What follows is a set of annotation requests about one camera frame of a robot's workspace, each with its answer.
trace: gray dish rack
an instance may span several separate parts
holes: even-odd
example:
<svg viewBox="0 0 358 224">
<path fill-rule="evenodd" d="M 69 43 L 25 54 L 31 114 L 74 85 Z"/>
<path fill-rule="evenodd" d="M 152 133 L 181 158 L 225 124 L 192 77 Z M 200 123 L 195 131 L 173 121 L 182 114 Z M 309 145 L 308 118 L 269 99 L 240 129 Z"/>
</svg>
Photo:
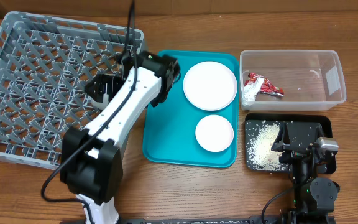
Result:
<svg viewBox="0 0 358 224">
<path fill-rule="evenodd" d="M 10 12 L 0 26 L 0 161 L 55 169 L 62 137 L 99 114 L 83 87 L 98 73 L 120 75 L 114 56 L 126 28 Z M 137 53 L 147 50 L 135 30 Z"/>
</svg>

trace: white plate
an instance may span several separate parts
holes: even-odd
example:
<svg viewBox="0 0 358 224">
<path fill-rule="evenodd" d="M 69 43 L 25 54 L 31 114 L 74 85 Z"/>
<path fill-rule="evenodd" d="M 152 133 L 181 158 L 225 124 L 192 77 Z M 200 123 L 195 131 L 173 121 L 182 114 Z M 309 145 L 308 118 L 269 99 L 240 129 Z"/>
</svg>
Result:
<svg viewBox="0 0 358 224">
<path fill-rule="evenodd" d="M 237 94 L 237 80 L 229 68 L 217 62 L 191 67 L 183 80 L 183 91 L 199 109 L 215 111 L 227 107 Z"/>
<path fill-rule="evenodd" d="M 234 131 L 231 123 L 222 116 L 209 115 L 201 119 L 196 127 L 198 144 L 210 152 L 221 152 L 233 142 Z"/>
</svg>

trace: black tray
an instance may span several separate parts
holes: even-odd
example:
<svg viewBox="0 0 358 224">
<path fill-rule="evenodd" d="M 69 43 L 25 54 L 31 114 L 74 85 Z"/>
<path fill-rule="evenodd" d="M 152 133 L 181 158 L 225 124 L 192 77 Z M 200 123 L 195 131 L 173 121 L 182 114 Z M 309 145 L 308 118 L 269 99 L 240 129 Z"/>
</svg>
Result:
<svg viewBox="0 0 358 224">
<path fill-rule="evenodd" d="M 282 164 L 279 169 L 265 170 L 254 164 L 250 159 L 248 146 L 250 140 L 256 138 L 259 134 L 259 127 L 263 124 L 280 124 L 286 121 L 288 124 L 288 133 L 292 144 L 299 144 L 307 147 L 309 143 L 316 141 L 316 129 L 321 126 L 326 137 L 332 138 L 333 131 L 331 122 L 325 116 L 316 115 L 297 115 L 297 114 L 263 114 L 251 113 L 246 116 L 245 120 L 245 147 L 246 147 L 246 164 L 251 170 L 261 170 L 269 172 L 288 172 L 288 165 Z M 322 164 L 318 167 L 320 174 L 333 174 L 336 170 L 336 160 L 334 159 L 327 164 Z"/>
</svg>

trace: black cable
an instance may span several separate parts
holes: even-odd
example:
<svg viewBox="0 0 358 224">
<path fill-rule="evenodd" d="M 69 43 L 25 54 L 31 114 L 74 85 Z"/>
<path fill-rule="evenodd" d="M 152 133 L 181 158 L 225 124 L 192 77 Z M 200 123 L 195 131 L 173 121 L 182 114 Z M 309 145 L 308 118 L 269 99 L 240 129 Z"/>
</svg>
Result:
<svg viewBox="0 0 358 224">
<path fill-rule="evenodd" d="M 297 188 L 297 187 L 298 187 L 298 185 L 294 185 L 294 186 L 292 186 L 290 189 L 284 190 L 283 192 L 281 192 L 281 193 L 279 193 L 278 195 L 274 196 L 272 199 L 270 199 L 270 200 L 266 203 L 264 209 L 262 210 L 262 214 L 260 214 L 260 219 L 261 219 L 261 221 L 262 221 L 262 224 L 264 224 L 265 212 L 266 212 L 267 207 L 268 207 L 272 202 L 274 202 L 276 199 L 278 199 L 279 197 L 281 197 L 281 196 L 283 196 L 283 195 L 286 195 L 286 194 L 290 193 L 292 190 L 294 190 L 294 189 Z"/>
<path fill-rule="evenodd" d="M 127 45 L 127 39 L 129 36 L 129 24 L 131 21 L 131 17 L 132 17 L 132 39 L 133 39 L 133 43 L 135 43 L 135 1 L 132 1 L 131 4 L 131 8 L 129 9 L 129 17 L 128 17 L 128 24 L 127 24 L 127 35 L 126 35 L 126 43 L 125 45 Z M 125 103 L 128 101 L 128 99 L 131 97 L 133 91 L 135 91 L 136 89 L 136 83 L 137 83 L 137 60 L 136 60 L 136 45 L 134 44 L 134 67 L 135 67 L 135 75 L 134 75 L 134 82 L 131 86 L 131 89 L 129 90 L 128 95 L 124 98 L 124 100 L 122 101 L 122 103 L 117 107 L 117 109 L 115 110 L 115 112 L 106 120 L 106 122 L 103 123 L 103 125 L 81 146 L 79 147 L 65 162 L 63 162 L 59 167 L 57 167 L 52 174 L 50 174 L 50 176 L 47 178 L 47 180 L 44 182 L 44 184 L 42 185 L 41 188 L 41 197 L 47 201 L 47 202 L 80 202 L 84 205 L 84 207 L 86 208 L 86 211 L 88 212 L 88 218 L 91 224 L 94 224 L 93 218 L 92 218 L 92 213 L 91 213 L 91 209 L 90 206 L 87 202 L 85 202 L 84 200 L 78 199 L 78 198 L 64 198 L 64 199 L 54 199 L 54 198 L 48 198 L 45 195 L 45 190 L 48 186 L 48 184 L 50 183 L 50 181 L 71 161 L 73 160 L 80 152 L 84 151 L 85 148 L 91 144 L 91 142 L 93 142 L 98 135 L 109 125 L 109 123 L 112 121 L 112 119 L 118 114 L 118 112 L 122 109 L 122 107 L 124 107 Z"/>
<path fill-rule="evenodd" d="M 314 159 L 315 159 L 315 156 L 316 156 L 314 150 L 315 150 L 314 148 L 311 149 L 311 155 L 312 155 L 311 156 L 311 172 L 310 172 L 309 178 L 313 176 L 314 168 L 316 167 L 316 164 L 314 163 Z"/>
<path fill-rule="evenodd" d="M 177 76 L 177 79 L 175 81 L 173 81 L 172 85 L 177 83 L 181 78 L 181 72 L 179 72 L 179 75 Z"/>
<path fill-rule="evenodd" d="M 294 184 L 293 177 L 291 177 L 291 165 L 288 165 L 288 178 L 290 179 L 291 183 Z"/>
</svg>

